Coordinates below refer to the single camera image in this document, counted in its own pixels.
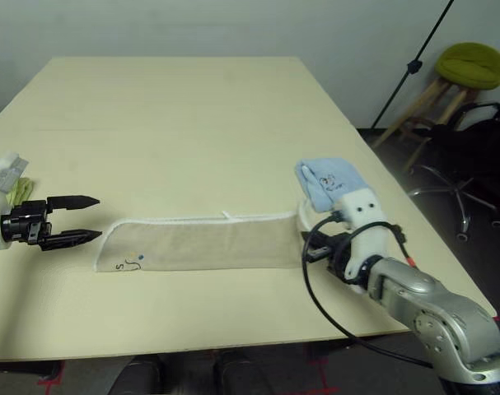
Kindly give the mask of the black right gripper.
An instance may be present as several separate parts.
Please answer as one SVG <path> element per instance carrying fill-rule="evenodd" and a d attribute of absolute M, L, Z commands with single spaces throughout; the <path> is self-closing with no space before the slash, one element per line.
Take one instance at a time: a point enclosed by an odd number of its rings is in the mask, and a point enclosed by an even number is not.
<path fill-rule="evenodd" d="M 343 281 L 344 283 L 356 283 L 355 276 L 347 279 L 345 277 L 346 266 L 351 258 L 352 234 L 343 232 L 338 235 L 329 236 L 320 231 L 302 231 L 301 237 L 304 242 L 308 241 L 308 251 L 305 259 L 308 263 L 315 263 L 328 259 L 327 271 Z"/>

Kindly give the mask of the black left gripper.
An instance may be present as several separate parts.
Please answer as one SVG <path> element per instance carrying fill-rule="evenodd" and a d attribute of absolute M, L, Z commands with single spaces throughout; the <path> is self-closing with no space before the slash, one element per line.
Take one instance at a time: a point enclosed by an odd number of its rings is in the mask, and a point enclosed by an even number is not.
<path fill-rule="evenodd" d="M 1 215 L 2 238 L 5 242 L 39 245 L 42 250 L 67 249 L 89 243 L 100 237 L 102 232 L 65 230 L 52 235 L 47 216 L 53 210 L 80 210 L 99 203 L 98 199 L 83 195 L 48 197 L 47 201 L 24 201 L 15 205 L 8 214 Z"/>

